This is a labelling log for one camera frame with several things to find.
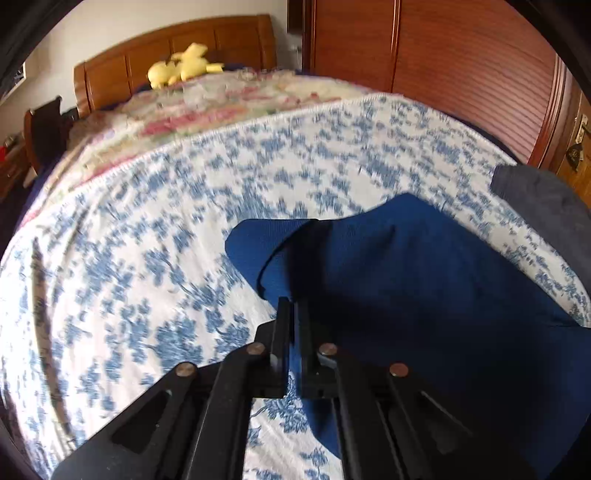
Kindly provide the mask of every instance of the blue fabric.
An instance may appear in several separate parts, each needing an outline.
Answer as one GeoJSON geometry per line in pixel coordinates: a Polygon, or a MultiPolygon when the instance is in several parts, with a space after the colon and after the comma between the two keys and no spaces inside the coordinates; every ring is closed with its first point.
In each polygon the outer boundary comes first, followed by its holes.
{"type": "MultiPolygon", "coordinates": [[[[591,330],[453,219],[410,195],[342,220],[245,220],[226,252],[260,296],[308,298],[363,361],[407,363],[546,477],[591,411],[591,330]]],[[[322,403],[316,437],[338,455],[322,403]]]]}

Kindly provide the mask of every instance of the nightstand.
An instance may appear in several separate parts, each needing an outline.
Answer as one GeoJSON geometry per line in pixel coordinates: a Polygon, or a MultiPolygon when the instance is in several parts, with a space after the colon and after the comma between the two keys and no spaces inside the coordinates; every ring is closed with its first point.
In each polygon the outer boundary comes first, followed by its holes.
{"type": "Polygon", "coordinates": [[[20,141],[6,155],[6,159],[0,162],[0,202],[8,196],[8,193],[20,181],[25,179],[31,163],[27,158],[25,142],[20,141]]]}

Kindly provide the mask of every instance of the door handle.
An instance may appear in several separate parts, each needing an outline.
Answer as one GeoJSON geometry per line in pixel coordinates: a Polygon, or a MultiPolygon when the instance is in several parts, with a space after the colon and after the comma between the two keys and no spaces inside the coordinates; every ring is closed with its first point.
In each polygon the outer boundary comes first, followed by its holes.
{"type": "Polygon", "coordinates": [[[574,138],[574,145],[569,147],[566,151],[566,160],[569,162],[570,166],[574,171],[579,170],[579,164],[585,158],[583,152],[583,139],[585,134],[591,137],[591,130],[587,127],[587,115],[583,114],[581,116],[581,124],[579,125],[579,131],[577,132],[576,137],[574,138]]]}

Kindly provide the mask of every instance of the white wall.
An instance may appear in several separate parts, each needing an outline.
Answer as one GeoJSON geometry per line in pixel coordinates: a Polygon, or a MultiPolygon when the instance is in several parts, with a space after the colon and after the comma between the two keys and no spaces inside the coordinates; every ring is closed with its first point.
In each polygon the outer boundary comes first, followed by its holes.
{"type": "Polygon", "coordinates": [[[22,130],[29,108],[61,95],[62,110],[76,106],[73,70],[110,46],[141,33],[196,18],[269,13],[280,66],[294,67],[287,35],[287,0],[83,0],[35,49],[37,75],[0,105],[0,141],[22,130]]]}

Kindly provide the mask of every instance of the bed sheet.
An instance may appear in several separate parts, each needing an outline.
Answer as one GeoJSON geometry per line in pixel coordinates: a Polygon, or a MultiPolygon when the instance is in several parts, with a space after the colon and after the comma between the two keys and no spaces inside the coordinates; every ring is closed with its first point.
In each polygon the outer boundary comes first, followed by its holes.
{"type": "MultiPolygon", "coordinates": [[[[339,218],[411,192],[590,326],[575,273],[489,191],[512,163],[440,112],[372,94],[176,138],[66,193],[0,264],[0,390],[21,447],[48,477],[176,363],[218,361],[274,318],[224,253],[247,218],[339,218]]],[[[244,478],[342,478],[292,380],[253,404],[244,478]]]]}
{"type": "Polygon", "coordinates": [[[257,73],[251,69],[139,92],[113,110],[93,112],[74,124],[66,153],[23,223],[96,176],[174,139],[368,92],[362,86],[297,76],[291,70],[257,73]]]}

